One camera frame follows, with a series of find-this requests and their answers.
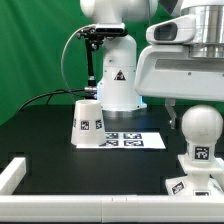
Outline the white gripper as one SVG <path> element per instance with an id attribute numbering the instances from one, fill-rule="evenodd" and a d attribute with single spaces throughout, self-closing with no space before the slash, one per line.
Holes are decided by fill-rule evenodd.
<path id="1" fill-rule="evenodd" d="M 135 89 L 141 96 L 167 98 L 176 127 L 175 99 L 224 102 L 224 59 L 190 58 L 183 45 L 151 45 L 140 54 Z"/>

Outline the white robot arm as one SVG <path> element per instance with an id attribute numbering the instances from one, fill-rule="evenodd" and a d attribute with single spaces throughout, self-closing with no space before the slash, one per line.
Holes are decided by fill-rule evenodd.
<path id="1" fill-rule="evenodd" d="M 162 4 L 171 20 L 146 30 L 137 51 L 125 24 L 145 22 Z M 104 48 L 97 99 L 112 115 L 142 110 L 144 96 L 224 101 L 224 0 L 80 0 L 93 25 L 90 49 Z"/>

